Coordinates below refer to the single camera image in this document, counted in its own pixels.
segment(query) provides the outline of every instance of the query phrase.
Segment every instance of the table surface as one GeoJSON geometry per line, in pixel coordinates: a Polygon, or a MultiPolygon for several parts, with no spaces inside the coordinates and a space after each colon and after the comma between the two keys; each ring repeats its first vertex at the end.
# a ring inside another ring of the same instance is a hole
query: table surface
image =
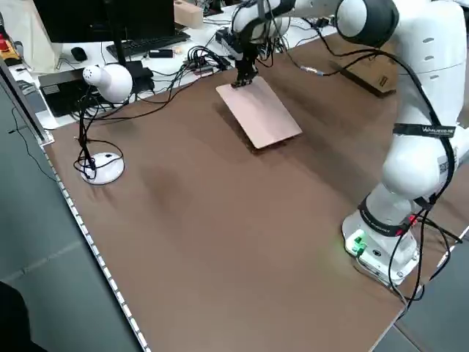
{"type": "MultiPolygon", "coordinates": [[[[318,41],[292,55],[330,69],[318,41]]],[[[75,125],[46,151],[154,351],[367,351],[402,305],[355,270],[340,225],[379,181],[396,98],[305,74],[285,55],[259,69],[303,129],[262,153],[215,91],[233,70],[157,113],[93,127],[90,138],[124,151],[115,183],[90,187],[74,170],[75,125]]],[[[118,116],[150,109],[141,101],[118,116]]],[[[455,232],[469,220],[467,176],[432,214],[455,232]]],[[[427,236],[424,276],[442,253],[427,236]]]]}
{"type": "MultiPolygon", "coordinates": [[[[206,19],[206,22],[210,22],[210,20],[231,20],[232,13],[235,8],[236,5],[224,7],[224,13],[210,16],[206,19]]],[[[299,18],[294,18],[292,19],[291,24],[292,25],[290,26],[288,32],[284,36],[291,47],[296,46],[298,43],[302,45],[312,40],[313,37],[316,37],[316,32],[313,29],[310,29],[309,25],[305,21],[299,18]]],[[[171,48],[178,47],[181,50],[181,54],[175,55],[173,59],[143,59],[142,55],[135,55],[132,56],[132,60],[142,60],[143,66],[148,67],[150,70],[156,70],[158,72],[166,74],[176,72],[179,70],[182,62],[187,58],[187,53],[189,49],[191,49],[195,45],[206,46],[206,44],[213,38],[215,32],[223,26],[204,23],[203,27],[200,29],[186,29],[185,32],[191,36],[191,39],[187,42],[178,43],[176,45],[171,46],[171,48]]],[[[334,33],[335,31],[336,30],[333,27],[326,27],[322,30],[324,35],[334,33]]],[[[71,67],[68,63],[63,62],[57,72],[72,70],[73,68],[83,68],[90,65],[98,65],[102,67],[105,63],[115,62],[115,58],[113,58],[113,56],[110,55],[110,53],[106,50],[106,46],[110,44],[112,44],[112,42],[64,44],[62,48],[61,57],[67,59],[69,62],[72,62],[73,67],[71,67]],[[86,61],[81,63],[75,63],[75,59],[71,54],[71,49],[76,46],[80,46],[85,50],[86,55],[88,57],[86,61]]],[[[212,40],[207,47],[219,55],[227,55],[225,49],[223,49],[223,47],[218,44],[215,40],[212,40]]],[[[13,66],[10,68],[10,72],[12,73],[13,78],[15,80],[22,79],[24,81],[35,83],[36,87],[40,86],[40,74],[30,73],[28,71],[16,72],[16,69],[19,67],[23,67],[23,65],[13,66]]],[[[169,79],[168,77],[158,75],[157,73],[154,73],[154,75],[155,76],[153,79],[155,80],[156,92],[160,91],[161,89],[165,89],[169,85],[169,82],[167,81],[169,79]]],[[[195,81],[197,78],[198,76],[189,73],[181,80],[181,84],[183,85],[190,83],[192,81],[195,81]]],[[[141,96],[142,98],[148,98],[152,95],[153,93],[151,92],[142,92],[141,94],[139,94],[139,96],[141,96]]],[[[59,126],[75,122],[75,119],[73,119],[70,115],[66,115],[63,117],[54,117],[52,113],[50,113],[50,111],[48,114],[41,114],[37,117],[43,127],[48,129],[54,129],[59,126]]]]}

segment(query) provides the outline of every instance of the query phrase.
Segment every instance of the black strap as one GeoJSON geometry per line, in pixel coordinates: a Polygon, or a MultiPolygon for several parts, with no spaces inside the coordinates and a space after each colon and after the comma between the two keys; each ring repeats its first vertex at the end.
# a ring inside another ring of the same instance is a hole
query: black strap
{"type": "Polygon", "coordinates": [[[257,15],[259,16],[259,18],[264,21],[265,20],[265,8],[264,8],[264,0],[258,0],[257,1],[257,15]]]}
{"type": "Polygon", "coordinates": [[[369,212],[368,206],[366,205],[366,198],[358,206],[358,211],[360,212],[361,218],[368,226],[386,237],[397,237],[404,235],[404,231],[409,228],[411,223],[410,219],[406,218],[400,225],[384,224],[369,212]]]}
{"type": "Polygon", "coordinates": [[[433,204],[427,202],[427,200],[423,197],[419,197],[413,200],[417,205],[421,206],[425,210],[431,210],[433,208],[433,204]]]}
{"type": "Polygon", "coordinates": [[[434,138],[453,138],[455,126],[414,125],[408,123],[395,123],[393,133],[405,136],[422,136],[434,138]]]}

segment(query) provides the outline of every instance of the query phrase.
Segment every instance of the white robotic arm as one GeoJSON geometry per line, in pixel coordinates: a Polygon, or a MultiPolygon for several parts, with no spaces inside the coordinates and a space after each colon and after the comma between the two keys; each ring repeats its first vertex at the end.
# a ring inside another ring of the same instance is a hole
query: white robotic arm
{"type": "Polygon", "coordinates": [[[449,138],[455,169],[468,156],[469,130],[457,125],[465,89],[464,15],[450,1],[248,0],[234,12],[232,32],[224,38],[237,58],[233,87],[250,84],[257,74],[257,45],[283,35],[289,18],[332,14],[345,40],[375,48],[388,41],[394,44],[395,54],[416,74],[443,126],[435,126],[428,102],[408,72],[401,70],[398,114],[383,181],[342,226],[346,250],[355,256],[360,251],[361,262],[384,282],[389,281],[394,252],[391,279],[400,284],[419,258],[416,240],[403,229],[448,177],[448,151],[440,136],[446,133],[449,138]]]}

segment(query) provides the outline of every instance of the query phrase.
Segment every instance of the computer monitor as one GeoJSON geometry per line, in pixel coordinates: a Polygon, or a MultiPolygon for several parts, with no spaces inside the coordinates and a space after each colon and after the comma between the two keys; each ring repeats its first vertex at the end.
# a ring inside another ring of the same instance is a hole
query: computer monitor
{"type": "Polygon", "coordinates": [[[34,0],[53,43],[113,40],[126,66],[122,40],[174,35],[172,0],[34,0]]]}

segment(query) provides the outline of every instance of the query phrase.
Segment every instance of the keyboard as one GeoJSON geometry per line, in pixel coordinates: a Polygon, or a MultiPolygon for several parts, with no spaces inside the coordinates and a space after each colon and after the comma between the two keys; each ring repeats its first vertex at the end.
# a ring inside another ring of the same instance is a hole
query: keyboard
{"type": "MultiPolygon", "coordinates": [[[[132,55],[145,54],[150,50],[157,50],[164,48],[165,46],[184,42],[190,37],[191,36],[189,34],[176,31],[176,34],[170,37],[159,37],[143,40],[128,40],[126,42],[122,42],[122,48],[124,49],[124,56],[129,57],[132,55]]],[[[114,44],[107,46],[106,49],[115,59],[117,59],[117,51],[116,46],[114,44]]]]}

